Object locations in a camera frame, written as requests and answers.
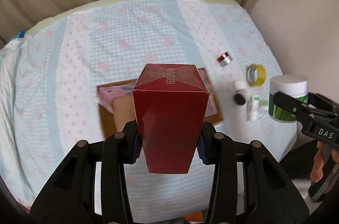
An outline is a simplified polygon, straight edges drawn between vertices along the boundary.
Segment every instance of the small white container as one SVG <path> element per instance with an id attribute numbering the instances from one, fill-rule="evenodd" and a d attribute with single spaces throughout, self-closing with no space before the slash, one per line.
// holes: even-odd
<path id="1" fill-rule="evenodd" d="M 282 75 L 270 79 L 268 114 L 275 121 L 296 122 L 295 115 L 273 103 L 273 95 L 279 91 L 306 103 L 308 98 L 308 78 L 299 75 Z"/>

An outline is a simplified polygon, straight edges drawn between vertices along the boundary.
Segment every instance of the blue stripe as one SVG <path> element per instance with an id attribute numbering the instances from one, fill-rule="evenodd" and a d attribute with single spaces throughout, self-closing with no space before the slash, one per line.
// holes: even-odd
<path id="1" fill-rule="evenodd" d="M 56 93 L 56 70 L 59 59 L 60 47 L 66 29 L 67 18 L 58 21 L 58 28 L 54 35 L 54 46 L 50 56 L 47 84 L 46 84 L 46 113 L 47 113 L 47 127 L 49 131 L 49 139 L 53 150 L 54 162 L 59 164 L 63 159 L 63 151 L 60 140 L 60 132 L 58 128 L 57 110 L 55 105 Z"/>
<path id="2" fill-rule="evenodd" d="M 171 25 L 175 27 L 177 40 L 186 55 L 187 62 L 185 64 L 195 64 L 198 68 L 205 67 L 198 47 L 180 13 L 177 0 L 164 0 L 163 8 L 169 16 Z"/>

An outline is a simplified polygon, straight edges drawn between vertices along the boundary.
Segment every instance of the red box top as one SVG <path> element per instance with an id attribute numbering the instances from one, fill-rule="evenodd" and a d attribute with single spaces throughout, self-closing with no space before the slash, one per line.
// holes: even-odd
<path id="1" fill-rule="evenodd" d="M 209 92 L 192 64 L 146 64 L 133 91 Z"/>

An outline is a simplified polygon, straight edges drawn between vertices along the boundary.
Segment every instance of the blue gripper pad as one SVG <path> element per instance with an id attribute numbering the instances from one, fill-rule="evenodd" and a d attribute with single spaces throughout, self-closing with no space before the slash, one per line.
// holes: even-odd
<path id="1" fill-rule="evenodd" d="M 207 164 L 207 156 L 206 156 L 206 152 L 205 152 L 205 139 L 202 136 L 202 134 L 200 134 L 200 137 L 199 137 L 199 141 L 198 141 L 198 144 L 197 144 L 197 150 L 198 150 L 199 158 L 206 165 Z"/>
<path id="2" fill-rule="evenodd" d="M 141 139 L 140 139 L 139 133 L 137 133 L 137 135 L 134 137 L 134 143 L 133 143 L 132 159 L 134 163 L 140 157 L 141 148 L 142 148 Z"/>

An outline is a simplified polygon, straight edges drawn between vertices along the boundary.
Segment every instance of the mattress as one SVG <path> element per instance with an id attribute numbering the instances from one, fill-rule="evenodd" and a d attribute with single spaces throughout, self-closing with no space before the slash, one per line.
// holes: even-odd
<path id="1" fill-rule="evenodd" d="M 221 67 L 216 58 L 233 57 Z M 247 12 L 233 0 L 102 0 L 48 18 L 0 51 L 0 171 L 16 199 L 29 208 L 62 158 L 80 139 L 104 139 L 96 86 L 138 77 L 146 63 L 205 68 L 224 121 L 217 130 L 233 140 L 264 143 L 279 161 L 296 140 L 296 124 L 260 112 L 246 119 L 233 101 L 233 81 L 252 63 L 267 80 L 249 88 L 268 99 L 268 79 L 281 69 Z M 204 210 L 213 166 L 197 153 L 188 174 L 148 173 L 143 154 L 126 165 L 135 222 L 151 223 Z M 238 172 L 239 200 L 243 182 Z M 96 180 L 100 178 L 100 166 Z M 100 184 L 96 183 L 100 213 Z"/>

